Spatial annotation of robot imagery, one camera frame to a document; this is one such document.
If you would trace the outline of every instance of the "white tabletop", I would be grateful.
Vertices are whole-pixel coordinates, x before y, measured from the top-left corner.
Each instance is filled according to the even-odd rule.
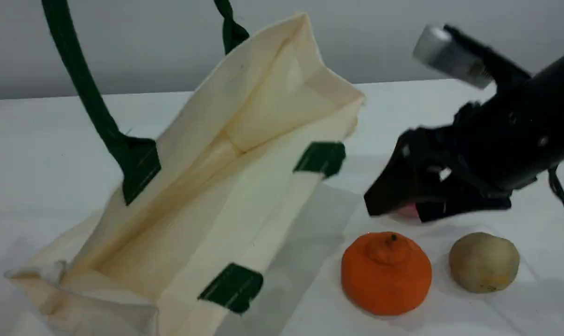
[[[367,101],[359,114],[356,132],[346,141],[349,158],[388,157],[406,128],[450,123],[462,104],[485,100],[494,92],[491,88],[478,91],[450,79],[357,87],[365,92]],[[189,95],[124,94],[106,96],[105,100],[122,131],[155,137]],[[564,164],[559,176],[564,185]],[[28,312],[30,306],[23,296],[2,274],[22,264],[92,211],[103,208],[120,178],[118,166],[95,133],[79,98],[0,100],[0,335],[48,334]],[[338,179],[342,174],[329,183],[338,183]],[[510,323],[510,329],[494,329],[495,334],[533,334],[525,323],[537,321],[539,317],[534,314],[557,317],[560,330],[564,330],[564,209],[551,195],[545,176],[515,193],[512,210],[463,215],[434,225],[453,230],[469,223],[495,230],[511,240],[533,274],[532,282],[509,287],[510,296],[495,294],[496,298],[519,300],[496,302],[520,317]],[[515,291],[520,295],[513,296]],[[542,291],[542,299],[525,301],[534,291]],[[313,302],[326,302],[323,296],[308,294],[314,296]],[[545,302],[549,309],[532,307],[542,306],[542,300],[549,301]],[[487,319],[483,315],[463,318],[463,330],[479,328]],[[437,330],[425,323],[403,328],[405,335],[439,335]],[[293,334],[292,329],[284,334]]]

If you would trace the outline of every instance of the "orange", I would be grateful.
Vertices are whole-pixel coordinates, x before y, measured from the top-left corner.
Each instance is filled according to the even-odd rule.
[[[342,257],[342,288],[374,315],[401,315],[417,308],[431,285],[431,262],[409,238],[395,232],[368,233]]]

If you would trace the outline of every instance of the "white table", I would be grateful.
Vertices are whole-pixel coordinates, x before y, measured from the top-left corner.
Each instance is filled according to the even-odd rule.
[[[450,79],[359,84],[357,87],[365,92],[367,102],[361,109],[355,134],[346,141],[346,148],[349,159],[364,160],[388,157],[397,137],[406,128],[449,123],[462,104],[468,100],[489,98],[494,91],[492,88],[478,91]],[[121,130],[134,136],[155,137],[169,124],[189,95],[125,94],[106,96],[105,100]],[[381,168],[368,169],[375,172]],[[559,176],[564,184],[564,164]],[[23,296],[2,278],[2,274],[8,268],[19,266],[93,210],[103,208],[120,178],[116,162],[94,132],[79,98],[0,101],[0,335],[48,334],[45,327],[28,312],[29,306]],[[340,174],[327,183],[351,184],[350,179],[342,179]],[[357,192],[363,191],[362,184],[363,181]],[[387,220],[380,219],[378,223],[399,232],[400,225],[404,225],[386,224],[384,221]],[[493,294],[481,299],[481,304],[491,301],[491,304],[499,306],[493,316],[463,315],[463,310],[454,306],[454,318],[449,321],[433,313],[427,313],[427,317],[414,314],[399,321],[380,321],[354,310],[362,317],[351,317],[350,323],[344,323],[346,330],[338,327],[327,330],[321,327],[326,324],[325,321],[311,321],[307,325],[310,323],[312,327],[305,334],[325,332],[329,336],[343,335],[350,332],[351,323],[356,323],[356,328],[374,331],[376,323],[388,323],[394,328],[393,335],[444,336],[447,330],[460,330],[470,335],[487,334],[487,330],[497,335],[531,335],[543,332],[540,327],[532,327],[534,321],[549,318],[547,321],[551,323],[553,317],[558,321],[555,326],[562,328],[555,330],[555,334],[562,334],[564,209],[551,195],[544,175],[534,185],[515,193],[512,210],[463,215],[433,225],[437,234],[446,232],[446,236],[470,225],[481,225],[499,232],[517,246],[532,273],[532,281],[519,281],[517,278],[503,295]],[[355,228],[355,233],[364,229]],[[536,291],[541,291],[542,295],[536,296]],[[333,305],[328,296],[318,294],[317,290],[309,290],[307,295],[310,305],[318,302],[322,306]],[[424,304],[437,304],[438,310],[450,310],[450,306],[440,307],[440,302],[434,301],[441,299],[442,296],[431,297]],[[464,294],[456,300],[479,304],[475,301],[478,298]],[[504,318],[500,322],[504,311],[514,313],[516,321]],[[333,316],[332,313],[321,314],[321,318]],[[283,334],[299,332],[293,329],[298,325],[304,326],[305,322],[291,319],[290,327]]]

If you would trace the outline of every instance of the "green bag handle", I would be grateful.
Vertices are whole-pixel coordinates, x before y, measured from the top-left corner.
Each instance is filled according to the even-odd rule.
[[[222,36],[228,54],[248,38],[248,32],[233,19],[228,0],[214,0],[224,17]],[[67,0],[42,0],[43,12],[56,49],[68,71],[75,89],[85,106],[96,132],[122,170],[122,193],[129,205],[161,170],[154,140],[133,138],[122,134],[92,78],[72,23]]]
[[[237,45],[243,43],[248,38],[248,32],[234,21],[233,7],[229,0],[214,0],[218,11],[224,17],[222,25],[222,40],[224,40],[224,51],[226,55]]]

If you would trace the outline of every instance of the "green strap patch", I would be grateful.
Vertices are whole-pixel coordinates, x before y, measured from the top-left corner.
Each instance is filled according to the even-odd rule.
[[[342,142],[312,142],[297,162],[294,172],[315,172],[329,178],[338,174],[346,151]]]
[[[235,263],[230,263],[199,295],[199,300],[211,301],[237,314],[249,308],[251,300],[263,286],[263,276]]]
[[[229,0],[214,0],[218,12],[224,17],[222,25],[222,39],[224,40],[224,51],[226,55],[237,45],[243,43],[248,38],[248,32],[241,25],[236,23],[233,18],[233,7]]]
[[[122,170],[122,192],[129,205],[161,170],[155,141],[132,138],[118,130],[85,62],[67,0],[42,0],[42,4],[49,31],[81,102]]]

